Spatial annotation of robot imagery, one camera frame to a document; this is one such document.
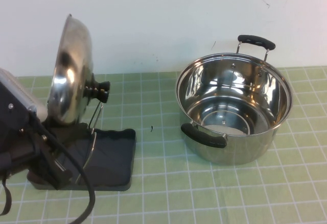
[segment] stainless steel pot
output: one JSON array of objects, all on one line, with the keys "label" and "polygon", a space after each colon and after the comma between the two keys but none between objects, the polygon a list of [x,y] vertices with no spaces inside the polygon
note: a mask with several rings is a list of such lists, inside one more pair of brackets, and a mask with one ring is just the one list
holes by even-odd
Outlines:
[{"label": "stainless steel pot", "polygon": [[[292,108],[283,75],[266,62],[275,44],[240,35],[235,53],[202,57],[180,74],[176,95],[187,146],[219,164],[251,162],[266,152]],[[239,54],[240,45],[264,47],[265,59]]]}]

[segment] appliance strap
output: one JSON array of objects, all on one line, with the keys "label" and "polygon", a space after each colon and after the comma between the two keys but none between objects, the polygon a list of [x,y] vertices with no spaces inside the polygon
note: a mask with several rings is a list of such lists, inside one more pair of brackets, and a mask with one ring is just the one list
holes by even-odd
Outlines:
[{"label": "appliance strap", "polygon": [[4,187],[5,193],[6,193],[6,203],[5,203],[5,207],[4,210],[2,211],[2,213],[0,214],[0,216],[2,215],[7,215],[11,209],[11,193],[9,191],[9,189],[6,186],[6,179],[7,179],[7,174],[5,174],[5,176],[2,179],[2,185]]}]

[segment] pot rim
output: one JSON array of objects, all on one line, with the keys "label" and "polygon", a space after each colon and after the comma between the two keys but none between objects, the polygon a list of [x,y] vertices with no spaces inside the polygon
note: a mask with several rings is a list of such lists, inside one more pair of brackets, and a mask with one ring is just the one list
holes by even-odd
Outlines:
[{"label": "pot rim", "polygon": [[[176,90],[175,90],[175,96],[179,105],[179,108],[182,110],[182,112],[190,119],[190,123],[192,124],[196,124],[197,126],[200,126],[202,128],[202,125],[200,125],[198,122],[194,121],[184,110],[182,104],[180,103],[180,99],[179,99],[179,95],[178,95],[178,91],[179,91],[179,83],[182,80],[182,77],[185,73],[187,73],[190,69],[193,68],[193,66],[195,66],[196,64],[200,63],[200,62],[211,62],[211,61],[217,61],[220,60],[221,58],[226,58],[226,57],[234,57],[235,61],[247,61],[247,62],[253,62],[255,64],[257,64],[258,66],[263,67],[264,69],[266,69],[269,73],[271,73],[275,78],[279,78],[279,81],[284,84],[285,86],[285,91],[286,95],[287,95],[287,102],[288,102],[288,107],[286,112],[284,113],[284,115],[282,116],[282,118],[280,119],[280,121],[278,123],[276,123],[274,126],[270,127],[268,130],[263,131],[261,133],[257,133],[257,134],[250,134],[250,135],[230,135],[230,134],[226,134],[227,136],[232,136],[232,137],[248,137],[248,136],[257,136],[257,135],[262,135],[265,133],[268,133],[270,131],[273,131],[275,129],[277,129],[279,126],[281,126],[285,120],[289,117],[290,115],[290,111],[293,108],[293,90],[292,87],[290,85],[290,82],[286,80],[286,78],[282,75],[282,73],[275,68],[273,65],[269,64],[266,61],[263,61],[257,57],[254,56],[250,56],[250,55],[246,55],[246,54],[240,54],[240,53],[215,53],[215,54],[210,54],[207,56],[203,56],[201,58],[196,59],[195,61],[189,63],[186,68],[179,74],[177,81],[176,81]],[[209,130],[213,133],[217,133],[217,134],[221,134],[223,135],[224,133],[218,132],[218,131],[214,131],[211,130],[209,128],[205,128],[206,130]]]}]

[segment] table surface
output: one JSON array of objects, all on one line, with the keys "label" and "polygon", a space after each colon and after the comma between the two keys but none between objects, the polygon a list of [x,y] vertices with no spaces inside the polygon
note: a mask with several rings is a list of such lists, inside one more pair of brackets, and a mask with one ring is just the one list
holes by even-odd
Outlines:
[{"label": "table surface", "polygon": [[[97,75],[111,82],[98,127],[133,128],[137,144],[131,188],[96,192],[85,223],[327,223],[327,67],[280,70],[294,90],[291,115],[263,156],[236,167],[210,164],[185,146],[177,72]],[[20,80],[46,102],[50,77]],[[1,223],[67,223],[84,211],[87,192],[35,190],[26,174],[8,180],[13,205]]]}]

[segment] white wall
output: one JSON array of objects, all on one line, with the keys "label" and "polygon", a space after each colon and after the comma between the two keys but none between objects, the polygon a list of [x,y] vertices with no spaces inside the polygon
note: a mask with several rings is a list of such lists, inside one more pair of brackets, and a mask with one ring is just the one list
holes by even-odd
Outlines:
[{"label": "white wall", "polygon": [[91,32],[95,73],[182,70],[240,34],[275,42],[274,66],[327,65],[327,0],[0,0],[0,66],[52,74],[69,13]]}]

